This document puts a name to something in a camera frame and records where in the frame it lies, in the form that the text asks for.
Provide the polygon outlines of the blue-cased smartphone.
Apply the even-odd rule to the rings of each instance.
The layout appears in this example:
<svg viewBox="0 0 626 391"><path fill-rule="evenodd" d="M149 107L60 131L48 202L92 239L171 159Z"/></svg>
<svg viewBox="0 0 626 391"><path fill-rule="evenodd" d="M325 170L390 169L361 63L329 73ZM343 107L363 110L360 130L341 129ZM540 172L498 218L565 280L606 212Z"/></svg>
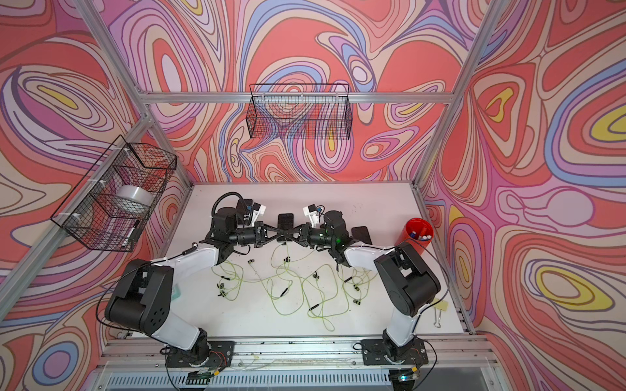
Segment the blue-cased smartphone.
<svg viewBox="0 0 626 391"><path fill-rule="evenodd" d="M359 241L364 244L373 243L369 230L366 226L355 226L350 230L350 232L351 232L352 238L356 241Z"/></svg>

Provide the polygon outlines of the grey-edged smartphone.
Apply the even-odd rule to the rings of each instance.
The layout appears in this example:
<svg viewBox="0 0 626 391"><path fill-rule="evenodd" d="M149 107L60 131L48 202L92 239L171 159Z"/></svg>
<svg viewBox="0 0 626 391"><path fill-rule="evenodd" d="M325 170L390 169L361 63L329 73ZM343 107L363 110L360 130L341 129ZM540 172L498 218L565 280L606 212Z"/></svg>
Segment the grey-edged smartphone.
<svg viewBox="0 0 626 391"><path fill-rule="evenodd" d="M281 231L289 231L294 228L294 215L292 213L280 213L277 216L277 228Z"/></svg>

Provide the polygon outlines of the green earphone cable plug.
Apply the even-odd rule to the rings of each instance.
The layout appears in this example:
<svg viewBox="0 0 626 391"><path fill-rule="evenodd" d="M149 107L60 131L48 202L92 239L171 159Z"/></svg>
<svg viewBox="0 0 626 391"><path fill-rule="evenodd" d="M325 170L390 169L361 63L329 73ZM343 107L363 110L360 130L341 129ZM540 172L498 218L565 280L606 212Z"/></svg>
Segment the green earphone cable plug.
<svg viewBox="0 0 626 391"><path fill-rule="evenodd" d="M378 278L377 272L363 268L340 267L338 275L348 300L357 306L363 303L373 282Z"/></svg>

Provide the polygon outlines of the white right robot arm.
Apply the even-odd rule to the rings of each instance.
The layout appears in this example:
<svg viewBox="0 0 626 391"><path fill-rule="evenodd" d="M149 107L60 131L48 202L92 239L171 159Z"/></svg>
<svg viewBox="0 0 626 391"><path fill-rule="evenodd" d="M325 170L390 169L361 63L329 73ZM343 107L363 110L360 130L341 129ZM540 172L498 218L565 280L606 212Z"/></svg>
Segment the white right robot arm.
<svg viewBox="0 0 626 391"><path fill-rule="evenodd" d="M303 223L294 228L293 238L303 247L326 251L339 266L372 270L378 274L394 306L381 337L360 342L364 363L379 360L419 367L427 362L424 344L414 331L422 310L435 302L440 279L409 240L394 246L371 244L367 237L349 234L342 212L331 210L316 227Z"/></svg>

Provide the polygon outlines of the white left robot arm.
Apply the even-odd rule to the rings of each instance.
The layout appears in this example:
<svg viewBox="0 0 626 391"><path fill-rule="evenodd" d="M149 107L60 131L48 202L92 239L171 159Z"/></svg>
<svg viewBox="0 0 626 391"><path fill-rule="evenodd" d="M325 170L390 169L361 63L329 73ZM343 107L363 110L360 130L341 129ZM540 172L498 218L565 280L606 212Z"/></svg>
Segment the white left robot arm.
<svg viewBox="0 0 626 391"><path fill-rule="evenodd" d="M164 344L172 366L205 367L212 355L220 361L218 368L228 366L204 329L171 311L171 298L177 283L226 262L236 246L262 246L266 235L259 217L265 209L251 199L240 209L221 208L212 213L207 237L190 249L171 258L130 262L112 292L105 319Z"/></svg>

